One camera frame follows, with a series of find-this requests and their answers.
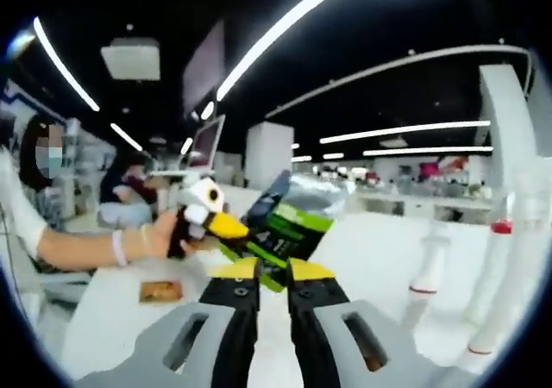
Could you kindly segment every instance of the fluorescent light strip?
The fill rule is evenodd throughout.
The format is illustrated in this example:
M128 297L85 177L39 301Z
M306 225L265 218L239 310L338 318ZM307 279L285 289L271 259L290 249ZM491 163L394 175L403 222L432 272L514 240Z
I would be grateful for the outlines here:
M182 148L180 148L180 155L185 155L190 149L192 143L192 138L186 138L186 141L184 141L184 144L182 144Z
M141 147L141 145L133 140L129 134L124 132L121 127L119 127L116 123L111 123L111 129L113 129L117 134L123 138L126 142L128 142L136 151L142 151L144 148Z
M58 54L55 52L55 50L53 50L53 46L48 40L46 33L44 32L44 28L42 27L41 20L38 17L34 18L33 26L36 37L38 37L39 42L41 43L42 47L44 47L46 54L55 65L55 67L58 68L58 71L60 71L61 75L65 78L67 83L75 90L75 92L78 93L82 100L85 101L86 104L90 106L93 111L98 112L100 110L100 107L97 105L97 103L94 102L90 95L86 93L83 87L77 82L77 79L75 79L73 75L71 75L69 70L61 61Z
M281 36L287 29L293 26L298 20L316 8L318 4L324 0L302 0L293 9L288 11L276 24L249 49L245 56L240 60L240 63L234 70L224 79L223 84L216 92L216 100L222 101L230 92L235 83L243 76L246 70Z
M213 115L213 112L215 111L215 103L209 102L207 103L207 106L205 107L204 111L201 113L201 119L204 121L206 119L209 119L211 115Z
M492 147L428 147L428 148L398 148L376 149L364 151L365 157L379 157L382 155L406 155L409 153L490 153Z
M325 153L322 158L325 160L338 160L340 158L343 158L343 153Z
M308 162L312 161L312 157L310 155L303 155L300 157L293 157L292 162Z
M336 135L321 138L321 144L331 144L333 142L359 140L362 138L371 138L382 135L406 134L408 132L431 131L435 129L455 129L455 128L478 128L489 127L491 121L459 121L459 122L440 122L428 123L425 125L410 125L408 127L396 127L389 129L376 129L374 131L357 132L354 134Z

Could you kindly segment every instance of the red cap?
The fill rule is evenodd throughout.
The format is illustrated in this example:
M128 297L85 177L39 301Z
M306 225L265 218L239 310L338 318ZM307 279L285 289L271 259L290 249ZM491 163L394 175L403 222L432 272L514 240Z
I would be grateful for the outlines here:
M491 230L498 235L511 235L511 222L508 220L498 220L491 224Z

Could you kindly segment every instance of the yellow beak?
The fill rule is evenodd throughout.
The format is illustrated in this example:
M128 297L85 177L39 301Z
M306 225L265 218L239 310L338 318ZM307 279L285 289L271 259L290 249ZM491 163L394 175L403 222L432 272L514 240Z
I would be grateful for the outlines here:
M248 236L249 228L227 213L211 213L204 228L220 239L242 239Z

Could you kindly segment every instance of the green package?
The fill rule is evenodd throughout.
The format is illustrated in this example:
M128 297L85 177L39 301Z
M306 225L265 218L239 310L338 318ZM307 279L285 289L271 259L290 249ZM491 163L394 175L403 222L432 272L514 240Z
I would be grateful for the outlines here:
M283 171L242 218L251 230L248 241L222 241L221 251L233 261L259 257L261 282L282 291L287 261L312 256L351 191L344 183Z

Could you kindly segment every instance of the ceiling vent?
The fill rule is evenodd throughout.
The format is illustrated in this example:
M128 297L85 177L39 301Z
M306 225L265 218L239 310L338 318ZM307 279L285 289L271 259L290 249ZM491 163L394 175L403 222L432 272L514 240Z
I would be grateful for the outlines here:
M118 38L102 47L102 57L117 80L160 80L159 44L151 38Z
M399 136L399 138L394 138L392 140L386 140L379 143L382 147L385 148L405 148L408 147L406 141Z

